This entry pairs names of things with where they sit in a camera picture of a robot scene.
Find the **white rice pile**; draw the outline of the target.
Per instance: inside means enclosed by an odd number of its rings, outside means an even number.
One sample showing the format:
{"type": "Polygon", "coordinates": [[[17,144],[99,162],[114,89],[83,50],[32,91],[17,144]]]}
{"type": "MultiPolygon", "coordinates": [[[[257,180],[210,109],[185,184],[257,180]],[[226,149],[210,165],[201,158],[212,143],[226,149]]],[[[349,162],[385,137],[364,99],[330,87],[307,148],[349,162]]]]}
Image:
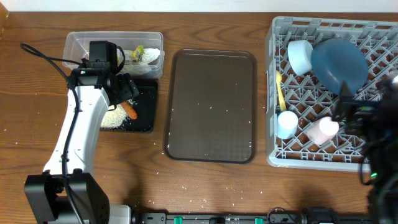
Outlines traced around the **white rice pile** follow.
{"type": "MultiPolygon", "coordinates": [[[[127,100],[127,102],[133,106],[134,101],[132,99],[127,100]]],[[[101,128],[104,129],[114,129],[122,126],[124,121],[129,120],[126,112],[123,110],[122,106],[118,104],[116,107],[110,107],[110,109],[105,113],[105,116],[101,122],[101,128]]]]}

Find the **dark blue plate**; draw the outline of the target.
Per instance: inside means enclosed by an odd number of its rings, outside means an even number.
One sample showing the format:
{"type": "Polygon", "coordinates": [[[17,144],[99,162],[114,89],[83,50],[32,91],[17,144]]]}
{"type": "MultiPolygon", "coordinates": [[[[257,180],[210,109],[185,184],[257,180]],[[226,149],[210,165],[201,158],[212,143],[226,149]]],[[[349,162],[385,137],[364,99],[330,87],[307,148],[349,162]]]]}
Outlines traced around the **dark blue plate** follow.
{"type": "Polygon", "coordinates": [[[318,81],[337,95],[344,83],[355,94],[368,80],[368,64],[364,54],[344,39],[319,43],[312,52],[311,64],[318,81]]]}

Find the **pink cup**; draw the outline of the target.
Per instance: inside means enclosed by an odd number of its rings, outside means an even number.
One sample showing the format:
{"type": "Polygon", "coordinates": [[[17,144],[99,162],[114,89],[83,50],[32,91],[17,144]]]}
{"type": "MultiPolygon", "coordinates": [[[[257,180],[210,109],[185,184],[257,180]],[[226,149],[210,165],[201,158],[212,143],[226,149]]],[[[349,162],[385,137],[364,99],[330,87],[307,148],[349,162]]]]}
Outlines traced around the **pink cup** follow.
{"type": "Polygon", "coordinates": [[[321,146],[331,140],[337,134],[339,128],[338,122],[333,121],[330,116],[326,116],[314,122],[306,135],[314,144],[321,146]]]}

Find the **silver green snack wrapper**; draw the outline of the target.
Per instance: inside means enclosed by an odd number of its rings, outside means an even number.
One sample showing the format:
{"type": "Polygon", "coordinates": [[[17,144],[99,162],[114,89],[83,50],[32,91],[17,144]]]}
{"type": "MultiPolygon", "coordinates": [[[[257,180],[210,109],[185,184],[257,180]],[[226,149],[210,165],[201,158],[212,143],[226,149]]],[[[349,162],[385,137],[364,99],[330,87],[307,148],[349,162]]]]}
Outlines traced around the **silver green snack wrapper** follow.
{"type": "Polygon", "coordinates": [[[144,46],[139,45],[132,53],[131,58],[133,62],[141,62],[144,55],[144,46]]]}

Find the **brown serving tray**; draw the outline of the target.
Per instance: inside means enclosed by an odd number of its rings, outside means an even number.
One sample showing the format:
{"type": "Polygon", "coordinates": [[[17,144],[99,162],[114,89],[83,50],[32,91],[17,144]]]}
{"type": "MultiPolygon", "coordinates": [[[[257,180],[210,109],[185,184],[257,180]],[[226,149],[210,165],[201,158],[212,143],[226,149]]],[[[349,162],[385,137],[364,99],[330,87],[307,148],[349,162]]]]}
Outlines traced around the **brown serving tray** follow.
{"type": "Polygon", "coordinates": [[[173,57],[164,152],[174,160],[247,164],[256,155],[257,60],[245,51],[173,57]]]}

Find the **black rectangular tray bin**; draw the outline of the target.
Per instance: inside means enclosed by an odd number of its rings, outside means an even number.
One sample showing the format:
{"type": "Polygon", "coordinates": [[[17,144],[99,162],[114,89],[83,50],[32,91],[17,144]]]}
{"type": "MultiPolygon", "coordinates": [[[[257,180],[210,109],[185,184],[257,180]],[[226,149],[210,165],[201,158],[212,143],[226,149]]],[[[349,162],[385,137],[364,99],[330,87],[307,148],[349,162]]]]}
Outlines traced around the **black rectangular tray bin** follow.
{"type": "Polygon", "coordinates": [[[114,129],[104,129],[101,131],[127,131],[148,133],[153,130],[155,111],[157,104],[158,83],[151,79],[134,79],[134,83],[139,90],[139,95],[132,98],[133,108],[137,112],[137,119],[124,121],[122,126],[114,129]]]}

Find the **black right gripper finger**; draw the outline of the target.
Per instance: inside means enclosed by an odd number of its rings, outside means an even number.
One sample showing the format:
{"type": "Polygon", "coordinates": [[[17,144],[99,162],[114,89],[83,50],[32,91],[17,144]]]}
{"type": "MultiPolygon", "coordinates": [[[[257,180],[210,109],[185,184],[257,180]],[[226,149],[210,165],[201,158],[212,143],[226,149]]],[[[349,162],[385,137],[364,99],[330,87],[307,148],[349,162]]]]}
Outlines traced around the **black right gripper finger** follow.
{"type": "Polygon", "coordinates": [[[348,83],[344,81],[341,86],[337,107],[350,108],[352,106],[354,106],[353,93],[351,92],[348,83]]]}
{"type": "Polygon", "coordinates": [[[353,105],[351,104],[341,104],[338,105],[333,116],[331,117],[332,121],[335,122],[347,122],[350,121],[353,117],[353,105]]]}

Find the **grey dishwasher rack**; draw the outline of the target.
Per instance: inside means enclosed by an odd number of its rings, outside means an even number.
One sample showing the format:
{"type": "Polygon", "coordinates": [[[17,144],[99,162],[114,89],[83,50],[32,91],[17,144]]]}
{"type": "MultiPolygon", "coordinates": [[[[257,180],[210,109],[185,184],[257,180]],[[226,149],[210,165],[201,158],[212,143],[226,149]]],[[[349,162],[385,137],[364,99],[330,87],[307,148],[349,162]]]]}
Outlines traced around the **grey dishwasher rack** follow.
{"type": "Polygon", "coordinates": [[[296,75],[288,59],[290,41],[307,40],[312,46],[328,39],[345,39],[362,51],[368,63],[368,80],[355,94],[357,100],[378,101],[377,86],[397,69],[397,23],[311,17],[275,17],[266,35],[266,159],[273,167],[356,172],[362,161],[364,140],[341,127],[333,139],[318,146],[306,132],[312,123],[332,115],[338,96],[326,90],[313,72],[296,75]],[[287,109],[298,116],[290,139],[276,135],[280,113],[276,72],[287,109]]]}

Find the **orange carrot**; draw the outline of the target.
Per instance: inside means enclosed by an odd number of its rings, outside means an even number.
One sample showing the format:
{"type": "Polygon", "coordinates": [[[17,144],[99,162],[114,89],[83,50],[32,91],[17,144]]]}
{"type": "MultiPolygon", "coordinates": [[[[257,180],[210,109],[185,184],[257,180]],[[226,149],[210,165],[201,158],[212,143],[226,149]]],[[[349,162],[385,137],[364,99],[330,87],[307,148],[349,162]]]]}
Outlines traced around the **orange carrot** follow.
{"type": "Polygon", "coordinates": [[[128,102],[124,101],[120,105],[122,106],[123,110],[126,112],[127,116],[130,119],[137,119],[138,118],[138,115],[137,115],[136,111],[134,110],[134,108],[128,102]]]}

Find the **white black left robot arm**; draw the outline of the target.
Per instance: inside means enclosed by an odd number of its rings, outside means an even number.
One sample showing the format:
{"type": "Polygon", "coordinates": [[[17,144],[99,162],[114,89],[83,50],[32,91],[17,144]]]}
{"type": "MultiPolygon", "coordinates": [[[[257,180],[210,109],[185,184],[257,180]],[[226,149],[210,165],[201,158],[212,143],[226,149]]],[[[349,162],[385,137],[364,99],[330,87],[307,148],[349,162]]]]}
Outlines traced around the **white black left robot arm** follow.
{"type": "Polygon", "coordinates": [[[110,106],[139,94],[118,62],[122,48],[90,42],[88,59],[64,79],[68,106],[57,145],[43,172],[28,175],[24,192],[37,223],[133,223],[128,205],[111,204],[95,181],[94,158],[101,122],[110,106]]]}

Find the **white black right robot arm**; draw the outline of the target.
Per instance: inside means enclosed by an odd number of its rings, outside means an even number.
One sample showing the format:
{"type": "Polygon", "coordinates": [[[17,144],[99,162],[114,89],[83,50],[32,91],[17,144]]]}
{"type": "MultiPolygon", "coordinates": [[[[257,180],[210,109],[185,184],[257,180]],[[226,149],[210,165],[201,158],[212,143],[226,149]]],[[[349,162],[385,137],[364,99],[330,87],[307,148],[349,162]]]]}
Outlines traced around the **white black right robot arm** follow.
{"type": "Polygon", "coordinates": [[[379,101],[355,100],[343,82],[332,120],[342,122],[346,134],[363,138],[363,158],[369,161],[371,175],[363,178],[363,162],[359,179],[371,185],[368,211],[374,223],[397,223],[397,82],[393,78],[379,85],[379,101]]]}

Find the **white paper napkin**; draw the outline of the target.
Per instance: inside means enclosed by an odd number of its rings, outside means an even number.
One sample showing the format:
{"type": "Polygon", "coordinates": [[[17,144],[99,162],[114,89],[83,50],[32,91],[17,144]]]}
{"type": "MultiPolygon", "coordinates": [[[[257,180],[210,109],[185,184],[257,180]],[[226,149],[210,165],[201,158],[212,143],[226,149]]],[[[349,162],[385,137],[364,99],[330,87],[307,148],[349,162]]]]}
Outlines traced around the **white paper napkin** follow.
{"type": "Polygon", "coordinates": [[[160,50],[154,48],[145,48],[141,62],[133,62],[131,53],[134,50],[117,49],[118,65],[124,62],[121,73],[129,73],[130,75],[144,75],[152,71],[151,66],[155,65],[160,57],[160,50]]]}

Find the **yellow plastic spoon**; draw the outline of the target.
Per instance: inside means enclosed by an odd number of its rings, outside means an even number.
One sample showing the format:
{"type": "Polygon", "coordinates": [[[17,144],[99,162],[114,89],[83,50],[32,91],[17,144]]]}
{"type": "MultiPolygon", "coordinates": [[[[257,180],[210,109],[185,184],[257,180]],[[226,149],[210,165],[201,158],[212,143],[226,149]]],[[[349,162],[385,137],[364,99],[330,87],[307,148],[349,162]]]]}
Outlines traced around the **yellow plastic spoon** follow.
{"type": "Polygon", "coordinates": [[[279,106],[281,111],[286,111],[287,107],[285,105],[284,96],[282,94],[281,83],[282,83],[282,74],[279,71],[276,71],[276,85],[277,85],[277,92],[278,92],[278,100],[279,106]]]}

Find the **light blue bowl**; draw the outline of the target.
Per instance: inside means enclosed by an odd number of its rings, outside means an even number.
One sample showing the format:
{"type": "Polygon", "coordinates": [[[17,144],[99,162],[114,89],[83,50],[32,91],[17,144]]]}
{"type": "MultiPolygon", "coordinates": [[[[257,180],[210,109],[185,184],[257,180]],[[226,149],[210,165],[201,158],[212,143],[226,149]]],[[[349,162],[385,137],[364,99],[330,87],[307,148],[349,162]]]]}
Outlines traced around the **light blue bowl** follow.
{"type": "Polygon", "coordinates": [[[307,40],[291,41],[287,47],[290,66],[296,75],[304,75],[312,69],[313,47],[307,40]]]}

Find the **light blue cup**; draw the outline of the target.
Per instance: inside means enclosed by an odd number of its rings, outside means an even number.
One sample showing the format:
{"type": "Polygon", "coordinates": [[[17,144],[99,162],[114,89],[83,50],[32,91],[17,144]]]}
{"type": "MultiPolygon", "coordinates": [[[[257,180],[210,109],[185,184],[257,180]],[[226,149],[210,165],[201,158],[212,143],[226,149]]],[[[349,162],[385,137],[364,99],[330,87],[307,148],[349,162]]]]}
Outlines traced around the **light blue cup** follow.
{"type": "Polygon", "coordinates": [[[280,139],[292,138],[298,127],[298,116],[292,111],[283,111],[277,117],[277,137],[280,139]]]}

